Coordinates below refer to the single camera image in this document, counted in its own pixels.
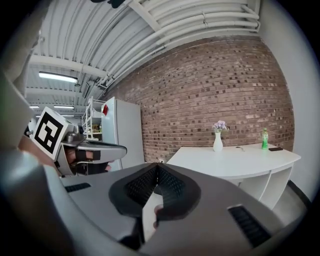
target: human hand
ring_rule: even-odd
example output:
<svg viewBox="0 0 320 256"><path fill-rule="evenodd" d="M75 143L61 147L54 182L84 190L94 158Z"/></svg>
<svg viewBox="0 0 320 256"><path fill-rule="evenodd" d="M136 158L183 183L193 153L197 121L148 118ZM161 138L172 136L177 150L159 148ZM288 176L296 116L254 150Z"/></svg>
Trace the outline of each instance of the human hand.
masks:
<svg viewBox="0 0 320 256"><path fill-rule="evenodd" d="M66 160L68 162L68 164L72 164L75 160L76 160L76 150L73 149L73 148L69 148L65 151L65 157L66 157ZM94 158L94 153L93 151L86 151L85 152L85 157L87 159L93 159ZM104 169L105 171L110 171L111 170L111 166L110 165L107 165L106 168Z"/></svg>
<svg viewBox="0 0 320 256"><path fill-rule="evenodd" d="M164 207L163 204L158 204L156 207L154 207L154 213L157 215L158 211L161 210ZM157 222L155 221L153 223L153 227L156 229L158 227Z"/></svg>

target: purple flower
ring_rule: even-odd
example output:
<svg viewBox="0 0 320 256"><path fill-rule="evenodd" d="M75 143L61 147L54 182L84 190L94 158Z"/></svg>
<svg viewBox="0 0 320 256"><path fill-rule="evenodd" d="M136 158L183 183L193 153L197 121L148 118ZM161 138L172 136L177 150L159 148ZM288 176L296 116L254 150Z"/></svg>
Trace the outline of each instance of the purple flower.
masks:
<svg viewBox="0 0 320 256"><path fill-rule="evenodd" d="M226 122L219 120L212 126L215 133L221 133L222 130L228 130Z"/></svg>

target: green bottle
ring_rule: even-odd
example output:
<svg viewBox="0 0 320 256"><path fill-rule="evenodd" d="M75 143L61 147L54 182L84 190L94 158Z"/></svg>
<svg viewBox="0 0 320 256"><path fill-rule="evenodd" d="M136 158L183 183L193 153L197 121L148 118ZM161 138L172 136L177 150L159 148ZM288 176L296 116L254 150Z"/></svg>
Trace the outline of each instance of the green bottle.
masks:
<svg viewBox="0 0 320 256"><path fill-rule="evenodd" d="M268 132L267 128L263 128L262 132L262 149L267 150L268 149Z"/></svg>

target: black rubber pad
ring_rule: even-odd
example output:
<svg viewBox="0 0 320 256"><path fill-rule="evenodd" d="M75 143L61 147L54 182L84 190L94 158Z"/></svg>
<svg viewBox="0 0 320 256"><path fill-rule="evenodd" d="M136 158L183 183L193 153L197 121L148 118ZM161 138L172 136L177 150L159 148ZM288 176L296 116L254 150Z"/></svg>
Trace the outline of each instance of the black rubber pad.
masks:
<svg viewBox="0 0 320 256"><path fill-rule="evenodd" d="M201 189L193 179L154 163L116 181L109 190L109 198L120 214L141 218L142 209L156 186L163 196L157 221L183 219L201 197Z"/></svg>
<svg viewBox="0 0 320 256"><path fill-rule="evenodd" d="M64 188L68 193L70 193L70 192L74 192L74 191L78 191L78 190L87 189L89 187L91 187L91 186L88 183L80 183L80 184L76 184L76 185L65 186Z"/></svg>
<svg viewBox="0 0 320 256"><path fill-rule="evenodd" d="M271 237L242 205L229 208L228 211L254 248Z"/></svg>

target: black phone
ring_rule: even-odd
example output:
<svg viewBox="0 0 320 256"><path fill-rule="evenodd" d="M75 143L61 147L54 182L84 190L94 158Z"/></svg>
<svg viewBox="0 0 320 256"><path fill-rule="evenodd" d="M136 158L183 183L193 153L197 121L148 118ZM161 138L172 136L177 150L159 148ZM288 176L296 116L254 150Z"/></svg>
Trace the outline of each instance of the black phone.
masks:
<svg viewBox="0 0 320 256"><path fill-rule="evenodd" d="M279 151L279 150L284 150L282 147L271 147L269 148L270 151Z"/></svg>

